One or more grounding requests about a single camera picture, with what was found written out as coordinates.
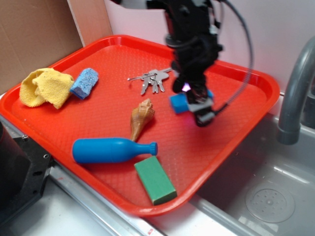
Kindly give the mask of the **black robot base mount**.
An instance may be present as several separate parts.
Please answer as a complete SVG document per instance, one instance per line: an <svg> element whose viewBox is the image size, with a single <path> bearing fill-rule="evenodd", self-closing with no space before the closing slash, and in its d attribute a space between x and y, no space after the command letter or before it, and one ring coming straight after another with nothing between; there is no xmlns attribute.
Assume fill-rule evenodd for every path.
<svg viewBox="0 0 315 236"><path fill-rule="evenodd" d="M42 197L50 163L51 154L32 138L13 138L0 125L1 226Z"/></svg>

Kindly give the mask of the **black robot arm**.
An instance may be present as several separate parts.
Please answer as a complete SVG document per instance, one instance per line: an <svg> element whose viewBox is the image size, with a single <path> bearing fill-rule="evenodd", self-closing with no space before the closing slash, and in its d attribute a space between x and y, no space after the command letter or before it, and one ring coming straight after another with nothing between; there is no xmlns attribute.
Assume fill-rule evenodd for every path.
<svg viewBox="0 0 315 236"><path fill-rule="evenodd" d="M180 93L185 84L189 110L195 123L205 127L212 122L215 112L208 96L204 72L218 59L222 45L216 33L210 32L208 0L116 0L127 9L163 9L168 27L166 44L173 50L172 69L178 73L173 91Z"/></svg>

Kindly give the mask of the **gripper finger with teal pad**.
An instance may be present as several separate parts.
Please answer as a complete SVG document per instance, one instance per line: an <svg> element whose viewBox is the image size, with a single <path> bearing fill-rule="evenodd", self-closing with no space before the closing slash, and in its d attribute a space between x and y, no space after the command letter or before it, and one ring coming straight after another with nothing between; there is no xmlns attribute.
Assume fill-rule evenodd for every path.
<svg viewBox="0 0 315 236"><path fill-rule="evenodd" d="M189 85L188 76L184 74L179 74L175 81L173 82L172 90L174 93L181 93L181 92L187 92L191 89L191 86Z"/></svg>
<svg viewBox="0 0 315 236"><path fill-rule="evenodd" d="M215 116L215 113L211 109L202 109L194 113L195 123L198 127L209 125Z"/></svg>

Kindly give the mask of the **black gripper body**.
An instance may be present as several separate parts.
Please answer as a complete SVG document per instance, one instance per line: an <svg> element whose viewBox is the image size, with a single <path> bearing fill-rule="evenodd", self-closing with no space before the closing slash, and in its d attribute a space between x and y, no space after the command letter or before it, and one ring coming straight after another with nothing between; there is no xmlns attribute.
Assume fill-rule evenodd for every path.
<svg viewBox="0 0 315 236"><path fill-rule="evenodd" d="M174 53L172 69L178 75L188 76L192 92L192 95L187 95L188 102L205 103L208 96L204 72L214 64L219 52L222 51L218 36L216 34L199 34L193 37L171 35L171 48Z"/></svg>

